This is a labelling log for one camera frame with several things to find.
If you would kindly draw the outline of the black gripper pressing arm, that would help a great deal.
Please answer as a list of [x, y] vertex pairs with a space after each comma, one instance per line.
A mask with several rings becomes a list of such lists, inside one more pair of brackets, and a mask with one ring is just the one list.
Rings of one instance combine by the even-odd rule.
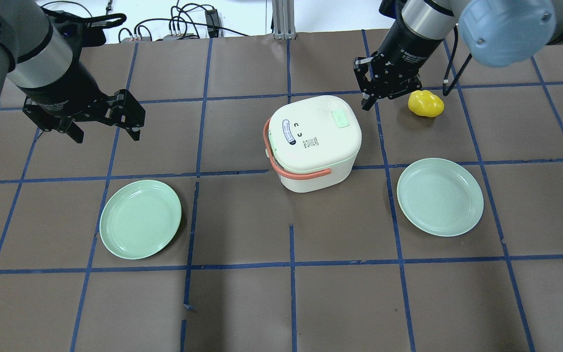
[[354, 60], [353, 72], [363, 95], [362, 110], [370, 111], [377, 100], [392, 100], [421, 89], [419, 71], [440, 43], [396, 20], [377, 51]]

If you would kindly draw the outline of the green plate near moving arm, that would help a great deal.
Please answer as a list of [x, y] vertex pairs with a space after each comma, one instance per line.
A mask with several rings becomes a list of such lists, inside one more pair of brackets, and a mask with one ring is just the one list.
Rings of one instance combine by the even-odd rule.
[[425, 158], [407, 166], [397, 182], [397, 198], [410, 223], [442, 238], [472, 230], [484, 209], [476, 178], [458, 163], [442, 158]]

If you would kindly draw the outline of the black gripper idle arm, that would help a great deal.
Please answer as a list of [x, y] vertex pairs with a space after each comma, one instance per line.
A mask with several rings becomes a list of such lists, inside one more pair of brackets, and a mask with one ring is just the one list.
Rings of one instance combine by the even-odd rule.
[[133, 141], [140, 139], [146, 111], [127, 89], [113, 94], [101, 91], [96, 80], [81, 63], [73, 64], [55, 82], [38, 88], [22, 88], [23, 112], [42, 131], [54, 130], [61, 120], [71, 120], [65, 134], [83, 143], [85, 133], [76, 122], [100, 122], [127, 129]]

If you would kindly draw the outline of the green plate near still arm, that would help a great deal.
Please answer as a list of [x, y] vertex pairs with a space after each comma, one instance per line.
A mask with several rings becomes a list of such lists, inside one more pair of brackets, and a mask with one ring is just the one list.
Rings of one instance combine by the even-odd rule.
[[119, 189], [100, 216], [100, 238], [114, 256], [138, 260], [164, 249], [181, 225], [177, 193], [158, 180], [140, 180]]

